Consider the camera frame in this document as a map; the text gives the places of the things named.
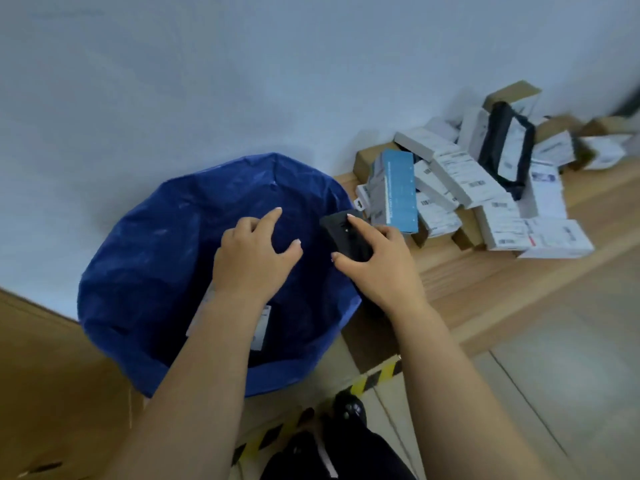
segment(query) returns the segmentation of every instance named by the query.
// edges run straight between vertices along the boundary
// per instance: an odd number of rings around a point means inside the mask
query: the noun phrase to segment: hand
[[[289,249],[276,254],[271,236],[282,209],[265,217],[243,217],[233,229],[222,234],[222,243],[213,261],[213,286],[218,295],[257,300],[265,306],[282,287],[293,266],[302,257],[299,239]]]
[[[404,237],[395,227],[372,227],[362,219],[348,215],[351,225],[373,248],[373,257],[357,262],[333,253],[333,262],[366,297],[391,318],[426,304],[422,281]]]

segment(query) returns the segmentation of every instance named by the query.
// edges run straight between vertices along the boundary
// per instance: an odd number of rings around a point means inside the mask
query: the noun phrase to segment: black pants
[[[372,433],[358,419],[327,421],[323,439],[340,480],[415,480],[411,470],[382,436]],[[309,433],[301,454],[294,454],[288,448],[276,453],[260,480],[328,479],[329,475],[314,444]]]

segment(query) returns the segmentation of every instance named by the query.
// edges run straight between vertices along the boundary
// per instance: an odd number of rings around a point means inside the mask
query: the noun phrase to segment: blue box
[[[372,224],[393,226],[402,233],[418,232],[412,153],[380,153],[371,166],[368,187]]]

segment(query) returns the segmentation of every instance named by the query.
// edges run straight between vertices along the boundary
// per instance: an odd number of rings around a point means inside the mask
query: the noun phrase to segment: white wall
[[[640,82],[640,0],[0,0],[0,287],[76,315],[80,274],[163,180],[357,149],[518,79],[540,112]]]

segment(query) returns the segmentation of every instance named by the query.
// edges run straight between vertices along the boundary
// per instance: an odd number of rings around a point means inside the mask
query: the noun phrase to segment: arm
[[[374,255],[360,263],[335,253],[334,263],[391,320],[427,478],[550,478],[427,303],[402,234],[389,227],[377,230],[356,217],[349,220]]]
[[[215,295],[105,479],[227,480],[260,313],[302,256],[271,247],[282,209],[240,219],[214,259]]]

